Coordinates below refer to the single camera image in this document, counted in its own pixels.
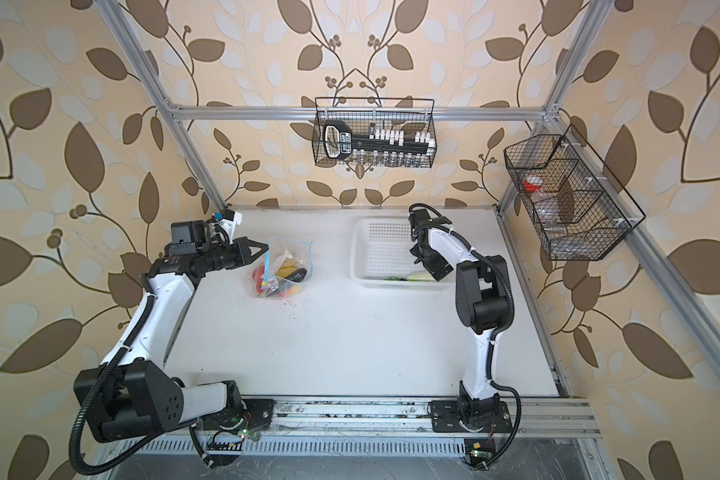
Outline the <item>red toy tomato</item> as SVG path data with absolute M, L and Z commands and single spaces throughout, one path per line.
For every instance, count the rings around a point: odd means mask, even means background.
M 252 272 L 252 281 L 259 288 L 265 282 L 265 268 L 263 265 L 256 267 Z

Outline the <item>clear zip top bag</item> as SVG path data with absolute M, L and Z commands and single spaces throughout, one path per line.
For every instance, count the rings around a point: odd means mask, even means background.
M 273 236 L 268 250 L 256 260 L 248 277 L 254 298 L 287 299 L 297 295 L 314 273 L 312 243 Z

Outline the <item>red toy apple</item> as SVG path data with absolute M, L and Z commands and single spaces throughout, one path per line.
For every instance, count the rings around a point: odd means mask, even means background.
M 280 285 L 276 282 L 267 283 L 263 287 L 262 294 L 264 295 L 264 297 L 270 297 L 270 296 L 276 295 L 277 292 L 279 291 L 279 288 L 280 288 Z

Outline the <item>dark toy eggplant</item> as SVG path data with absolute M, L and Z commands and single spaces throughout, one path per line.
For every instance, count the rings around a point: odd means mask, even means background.
M 286 280 L 291 283 L 302 283 L 307 279 L 308 273 L 309 271 L 306 268 L 298 268 L 290 273 Z

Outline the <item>red yellow toy mango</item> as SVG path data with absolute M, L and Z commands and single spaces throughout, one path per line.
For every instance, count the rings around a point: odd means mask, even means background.
M 297 295 L 302 290 L 302 288 L 303 288 L 303 286 L 300 284 L 290 284 L 282 292 L 282 297 L 287 298 L 287 297 Z

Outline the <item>yellow toy potato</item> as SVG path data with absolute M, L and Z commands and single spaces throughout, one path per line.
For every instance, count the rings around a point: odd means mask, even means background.
M 299 265 L 292 264 L 292 263 L 285 263 L 280 266 L 278 269 L 276 276 L 279 278 L 287 278 L 288 276 L 292 275 L 294 272 L 300 269 Z

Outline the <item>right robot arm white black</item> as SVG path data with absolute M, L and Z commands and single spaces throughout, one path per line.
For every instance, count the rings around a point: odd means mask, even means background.
M 434 207 L 414 203 L 408 221 L 415 262 L 437 282 L 455 274 L 455 309 L 471 331 L 467 368 L 459 383 L 456 410 L 461 429 L 495 433 L 499 421 L 509 424 L 508 437 L 498 447 L 478 447 L 466 454 L 473 470 L 489 470 L 515 440 L 522 420 L 522 401 L 516 388 L 499 383 L 496 356 L 502 335 L 512 326 L 515 299 L 505 258 L 479 252 Z

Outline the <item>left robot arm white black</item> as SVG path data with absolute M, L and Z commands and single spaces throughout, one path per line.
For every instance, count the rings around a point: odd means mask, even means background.
M 233 380 L 187 386 L 164 366 L 200 281 L 210 272 L 255 263 L 269 247 L 246 237 L 215 242 L 172 243 L 141 280 L 144 292 L 135 317 L 102 363 L 81 371 L 73 390 L 79 411 L 68 457 L 80 475 L 108 472 L 163 434 L 195 430 L 206 417 L 223 428 L 246 429 L 252 415 Z M 82 453 L 84 430 L 99 443 L 133 438 L 135 444 L 102 464 Z

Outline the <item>white plastic basket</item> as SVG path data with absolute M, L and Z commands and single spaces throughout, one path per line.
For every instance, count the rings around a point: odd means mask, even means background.
M 454 275 L 437 282 L 387 281 L 425 271 L 414 263 L 410 225 L 400 218 L 366 217 L 354 227 L 349 272 L 350 278 L 366 288 L 444 290 L 455 285 Z

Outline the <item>white toy radish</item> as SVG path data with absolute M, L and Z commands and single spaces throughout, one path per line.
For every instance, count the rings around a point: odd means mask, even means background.
M 435 282 L 434 277 L 427 271 L 419 271 L 411 273 L 405 277 L 390 277 L 387 281 L 406 281 L 406 282 Z

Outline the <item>red capped clear bottle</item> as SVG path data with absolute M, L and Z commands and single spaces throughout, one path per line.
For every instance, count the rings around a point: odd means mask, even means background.
M 528 175 L 523 181 L 523 187 L 534 207 L 540 207 L 543 202 L 554 197 L 553 193 L 546 190 L 544 179 L 538 175 Z

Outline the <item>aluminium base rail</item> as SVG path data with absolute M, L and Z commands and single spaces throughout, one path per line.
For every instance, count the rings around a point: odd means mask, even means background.
M 250 414 L 225 431 L 204 420 L 202 447 L 223 455 L 460 457 L 514 438 L 589 443 L 601 439 L 584 400 L 506 401 L 484 427 L 466 427 L 451 397 L 250 397 Z

